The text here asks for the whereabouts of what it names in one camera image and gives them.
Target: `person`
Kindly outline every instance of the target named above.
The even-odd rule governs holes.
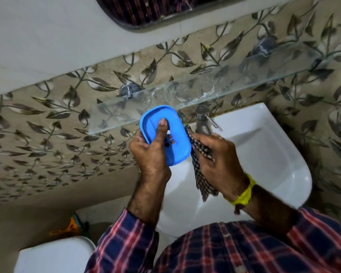
[[[139,131],[130,143],[140,180],[127,209],[100,238],[86,272],[341,273],[337,221],[307,207],[291,208],[258,185],[243,208],[254,221],[218,222],[190,231],[166,247],[153,267],[159,241],[155,226],[171,177],[163,147],[167,131],[162,119],[150,145]],[[205,178],[236,201],[250,179],[235,145],[218,135],[192,136],[212,150],[213,160],[198,154]]]

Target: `wash basin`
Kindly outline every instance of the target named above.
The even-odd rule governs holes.
[[[241,166],[259,185],[295,208],[307,200],[312,189],[307,164],[265,104],[229,112],[214,121],[220,128],[212,128],[213,132],[235,143]],[[171,171],[157,225],[161,232],[179,237],[213,222],[251,219],[243,211],[235,215],[221,193],[202,201],[191,157]]]

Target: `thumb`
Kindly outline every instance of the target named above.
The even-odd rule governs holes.
[[[161,119],[157,128],[157,135],[155,136],[154,141],[151,144],[155,144],[158,146],[163,146],[164,139],[167,136],[168,132],[168,122],[166,119]]]

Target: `checkered cloth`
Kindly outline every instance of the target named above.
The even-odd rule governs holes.
[[[189,125],[185,126],[186,133],[188,135],[188,139],[191,142],[191,145],[193,145],[202,155],[206,156],[208,159],[212,160],[211,155],[211,149],[208,146],[205,146],[203,143],[195,140],[191,134],[190,130],[191,127]],[[196,187],[200,190],[202,195],[202,200],[205,202],[210,194],[213,196],[218,196],[218,190],[215,190],[211,184],[206,180],[206,178],[203,176],[201,169],[200,169],[200,163],[198,162],[198,158],[196,156],[196,153],[191,151],[192,156],[192,164],[193,168],[195,170],[195,177],[196,177]]]

